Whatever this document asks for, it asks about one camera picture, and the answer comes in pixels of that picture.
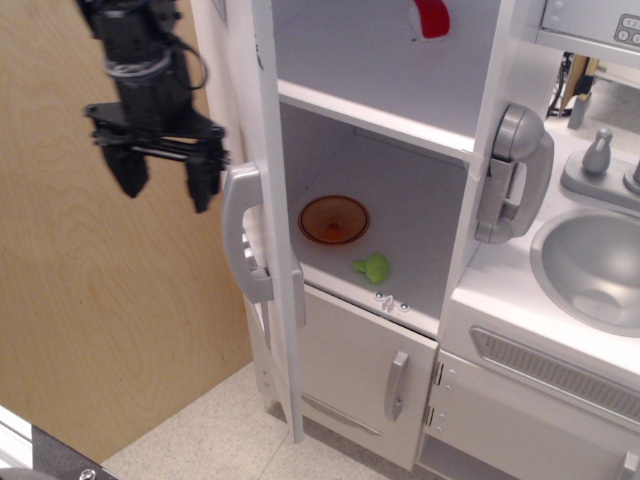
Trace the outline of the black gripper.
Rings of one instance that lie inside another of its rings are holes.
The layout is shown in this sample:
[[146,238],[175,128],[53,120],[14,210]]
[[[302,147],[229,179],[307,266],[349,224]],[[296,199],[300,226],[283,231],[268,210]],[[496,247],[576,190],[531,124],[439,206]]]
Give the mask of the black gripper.
[[224,129],[199,114],[184,64],[107,64],[119,100],[90,104],[95,143],[122,191],[136,198],[149,175],[146,156],[182,162],[197,213],[205,212],[220,189],[227,164]]

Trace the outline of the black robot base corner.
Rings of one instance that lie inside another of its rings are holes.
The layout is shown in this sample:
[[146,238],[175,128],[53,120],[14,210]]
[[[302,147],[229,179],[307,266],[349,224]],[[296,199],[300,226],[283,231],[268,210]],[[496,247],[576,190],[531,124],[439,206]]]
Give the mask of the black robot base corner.
[[2,479],[117,479],[102,465],[36,427],[29,434],[1,425]]

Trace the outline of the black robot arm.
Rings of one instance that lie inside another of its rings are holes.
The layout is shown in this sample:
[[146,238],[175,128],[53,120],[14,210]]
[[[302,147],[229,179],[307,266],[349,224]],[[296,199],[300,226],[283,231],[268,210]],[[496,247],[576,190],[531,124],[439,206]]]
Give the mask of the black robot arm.
[[181,162],[197,212],[218,193],[227,165],[224,130],[193,106],[185,59],[191,46],[173,32],[181,15],[172,1],[81,1],[102,44],[102,67],[118,101],[90,104],[94,143],[120,188],[136,197],[149,179],[147,157]]

